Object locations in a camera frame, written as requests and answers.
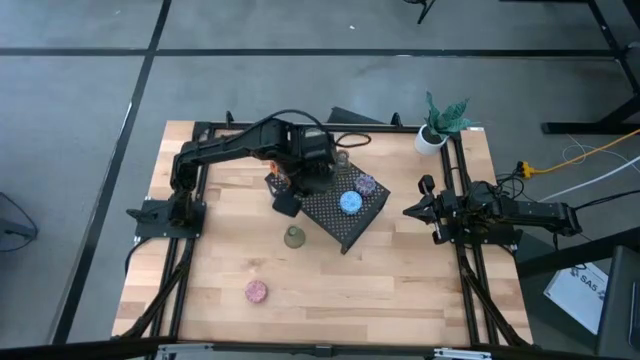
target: black table leg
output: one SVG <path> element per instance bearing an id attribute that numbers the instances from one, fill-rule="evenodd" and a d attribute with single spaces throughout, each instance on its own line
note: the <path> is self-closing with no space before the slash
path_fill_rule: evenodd
<path id="1" fill-rule="evenodd" d="M 524 279 L 546 272 L 567 269 L 587 262 L 610 258 L 616 246 L 635 249 L 640 244 L 640 227 L 603 237 L 586 244 L 555 251 L 518 264 L 518 276 Z"/>
<path id="2" fill-rule="evenodd" d="M 594 123 L 542 123 L 545 134 L 611 134 L 624 135 L 640 129 L 640 124 L 623 124 L 632 115 L 640 111 L 640 95 L 614 110 L 602 120 Z"/>
<path id="3" fill-rule="evenodd" d="M 429 10 L 431 10 L 431 7 L 433 6 L 433 4 L 436 2 L 436 0 L 432 0 L 431 3 L 429 5 L 427 5 L 426 0 L 422 3 L 422 13 L 420 14 L 420 17 L 418 18 L 418 25 L 422 24 L 422 20 L 424 20 L 425 16 L 427 16 L 427 14 L 429 13 Z"/>

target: green plant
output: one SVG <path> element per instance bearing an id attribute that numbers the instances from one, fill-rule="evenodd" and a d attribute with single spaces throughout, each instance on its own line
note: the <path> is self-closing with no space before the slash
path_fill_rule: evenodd
<path id="1" fill-rule="evenodd" d="M 433 95 L 427 91 L 427 105 L 429 105 L 429 117 L 424 120 L 431 135 L 440 136 L 444 140 L 447 136 L 465 130 L 471 125 L 471 120 L 463 118 L 469 99 L 465 99 L 457 104 L 449 105 L 447 109 L 440 113 L 433 105 Z"/>

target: potted plant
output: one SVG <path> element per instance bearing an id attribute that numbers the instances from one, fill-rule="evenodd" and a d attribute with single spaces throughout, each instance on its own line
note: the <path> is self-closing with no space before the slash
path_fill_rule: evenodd
<path id="1" fill-rule="evenodd" d="M 433 105 L 433 95 L 427 91 L 427 105 L 429 105 L 429 117 L 424 120 L 416 135 L 416 150 L 423 155 L 437 154 L 442 145 L 447 142 L 449 135 L 460 132 L 471 125 L 471 120 L 463 118 L 467 109 L 469 99 L 465 99 L 457 104 L 449 105 L 447 109 L 440 113 Z"/>

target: yellow cable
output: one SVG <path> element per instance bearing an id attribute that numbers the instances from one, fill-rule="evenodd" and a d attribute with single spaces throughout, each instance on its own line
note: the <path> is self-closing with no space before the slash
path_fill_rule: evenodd
<path id="1" fill-rule="evenodd" d="M 597 153 L 598 151 L 608 149 L 608 148 L 612 147 L 613 145 L 615 145 L 615 144 L 617 144 L 617 143 L 621 142 L 622 140 L 626 140 L 626 139 L 628 139 L 628 138 L 630 138 L 630 137 L 632 137 L 633 135 L 638 134 L 638 133 L 640 133 L 640 129 L 638 129 L 638 130 L 636 130 L 636 131 L 634 131 L 634 132 L 632 132 L 632 133 L 630 133 L 630 134 L 627 134 L 627 135 L 625 135 L 625 136 L 623 136 L 623 137 L 621 137 L 621 138 L 619 138 L 619 139 L 617 139 L 617 140 L 615 140 L 615 141 L 612 141 L 612 142 L 608 143 L 607 145 L 604 145 L 604 146 L 601 146 L 601 147 L 599 147 L 599 148 L 597 148 L 597 149 L 591 150 L 591 151 L 589 151 L 589 152 L 588 152 L 588 153 L 586 153 L 586 154 L 582 154 L 582 155 L 580 155 L 580 156 L 578 156 L 578 157 L 575 157 L 575 158 L 573 158 L 573 159 L 571 159 L 571 160 L 569 160 L 569 161 L 565 161 L 565 162 L 563 162 L 562 164 L 558 164 L 558 165 L 556 165 L 556 166 L 554 166 L 554 167 L 550 167 L 550 168 L 548 168 L 548 169 L 544 169 L 544 170 L 537 170 L 537 169 L 534 169 L 534 168 L 531 168 L 531 167 L 530 167 L 530 173 L 531 173 L 531 174 L 547 174 L 547 173 L 550 173 L 550 172 L 552 172 L 552 171 L 554 171 L 554 170 L 558 170 L 558 169 L 560 169 L 560 168 L 561 168 L 561 167 L 563 167 L 563 166 L 566 166 L 566 165 L 572 164 L 572 163 L 574 163 L 574 162 L 576 162 L 576 161 L 578 161 L 578 160 L 584 159 L 584 158 L 586 158 L 586 157 L 587 157 L 587 156 L 589 156 L 589 155 L 595 154 L 595 153 Z"/>

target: white cable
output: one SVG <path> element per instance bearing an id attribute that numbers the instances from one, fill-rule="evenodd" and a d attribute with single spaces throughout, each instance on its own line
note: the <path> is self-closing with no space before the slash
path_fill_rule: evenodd
<path id="1" fill-rule="evenodd" d="M 595 147 L 590 146 L 590 145 L 580 144 L 576 139 L 574 139 L 574 138 L 573 138 L 573 136 L 571 136 L 571 135 L 569 135 L 569 134 L 567 134 L 567 136 L 568 136 L 571 140 L 573 140 L 573 142 L 574 142 L 574 143 L 576 143 L 576 144 L 575 144 L 575 145 L 567 146 L 566 148 L 564 148 L 564 150 L 562 150 L 562 158 L 564 159 L 564 161 L 569 161 L 569 159 L 567 159 L 567 156 L 566 156 L 567 150 L 572 149 L 572 148 L 574 148 L 574 147 L 579 147 L 579 148 L 580 148 L 580 150 L 582 150 L 582 154 L 583 154 L 583 155 L 587 153 L 587 151 L 586 151 L 585 149 L 590 149 L 590 150 L 595 150 L 595 149 L 596 149 Z M 611 155 L 615 155 L 615 156 L 619 157 L 620 159 L 624 160 L 624 162 L 626 162 L 626 163 L 628 163 L 628 162 L 629 162 L 629 159 L 627 159 L 626 157 L 624 157 L 624 156 L 622 156 L 622 155 L 620 155 L 620 154 L 618 154 L 618 153 L 616 153 L 616 152 L 608 151 L 608 150 L 600 150 L 599 152 L 607 153 L 607 154 L 611 154 Z M 582 164 L 583 162 L 585 162 L 585 160 L 586 160 L 586 159 L 587 159 L 586 157 L 583 157 L 580 161 L 578 161 L 578 162 L 574 162 L 574 163 L 572 163 L 571 165 L 579 165 L 579 164 Z M 634 169 L 636 169 L 636 171 L 637 171 L 638 173 L 640 173 L 640 169 L 638 169 L 638 167 L 637 167 L 637 166 L 635 166 L 635 165 L 632 165 L 632 166 L 633 166 L 633 168 L 634 168 Z"/>
<path id="2" fill-rule="evenodd" d="M 542 202 L 542 201 L 547 201 L 547 200 L 549 200 L 549 199 L 551 199 L 551 198 L 554 198 L 554 197 L 556 197 L 556 196 L 564 195 L 564 194 L 566 194 L 566 193 L 568 193 L 568 192 L 572 192 L 573 190 L 577 190 L 577 189 L 580 189 L 580 188 L 585 187 L 585 186 L 587 186 L 587 185 L 591 185 L 591 184 L 593 184 L 593 183 L 596 183 L 596 182 L 598 182 L 598 181 L 600 181 L 600 180 L 602 180 L 602 179 L 604 179 L 604 178 L 607 178 L 607 177 L 609 177 L 609 176 L 611 176 L 611 175 L 613 175 L 613 174 L 615 174 L 615 173 L 617 173 L 617 172 L 619 172 L 619 171 L 621 171 L 621 170 L 624 170 L 625 168 L 627 168 L 627 167 L 629 167 L 629 166 L 633 165 L 635 162 L 637 162 L 637 161 L 639 161 L 639 160 L 640 160 L 640 156 L 636 157 L 635 159 L 633 159 L 633 160 L 629 161 L 628 163 L 626 163 L 626 164 L 624 164 L 624 165 L 620 166 L 619 168 L 617 168 L 617 169 L 615 169 L 615 170 L 612 170 L 612 171 L 610 171 L 610 172 L 608 172 L 608 173 L 606 173 L 606 174 L 604 174 L 604 175 L 602 175 L 602 176 L 600 176 L 600 177 L 597 177 L 597 178 L 595 178 L 595 179 L 593 179 L 593 180 L 589 180 L 589 181 L 587 181 L 587 182 L 585 182 L 585 183 L 582 183 L 582 184 L 580 184 L 580 185 L 576 185 L 576 186 L 574 186 L 574 187 L 572 187 L 572 188 L 569 188 L 569 189 L 567 189 L 567 190 L 560 191 L 559 193 L 555 193 L 555 194 L 553 194 L 553 195 L 549 195 L 549 196 L 547 196 L 547 197 L 545 197 L 545 198 L 543 198 L 543 199 L 540 199 L 540 200 L 538 200 L 538 201 L 540 201 L 540 202 Z"/>

